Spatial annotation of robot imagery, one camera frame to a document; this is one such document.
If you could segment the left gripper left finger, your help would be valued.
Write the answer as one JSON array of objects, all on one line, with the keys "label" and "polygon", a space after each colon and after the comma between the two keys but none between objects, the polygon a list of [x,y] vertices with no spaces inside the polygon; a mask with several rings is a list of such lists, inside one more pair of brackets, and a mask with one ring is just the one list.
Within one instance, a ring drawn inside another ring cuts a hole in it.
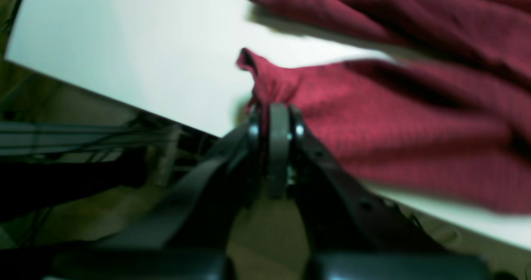
[{"label": "left gripper left finger", "polygon": [[234,219],[266,190],[278,198],[278,105],[252,110],[146,216],[87,246],[57,252],[44,280],[236,280]]}]

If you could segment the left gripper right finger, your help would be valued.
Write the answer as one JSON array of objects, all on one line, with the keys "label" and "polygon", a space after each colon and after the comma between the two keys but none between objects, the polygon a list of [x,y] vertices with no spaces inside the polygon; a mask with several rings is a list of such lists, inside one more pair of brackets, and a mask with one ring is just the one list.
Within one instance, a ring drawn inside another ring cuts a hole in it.
[{"label": "left gripper right finger", "polygon": [[304,280],[490,278],[484,260],[449,251],[349,175],[294,105],[277,105],[277,129],[309,243]]}]

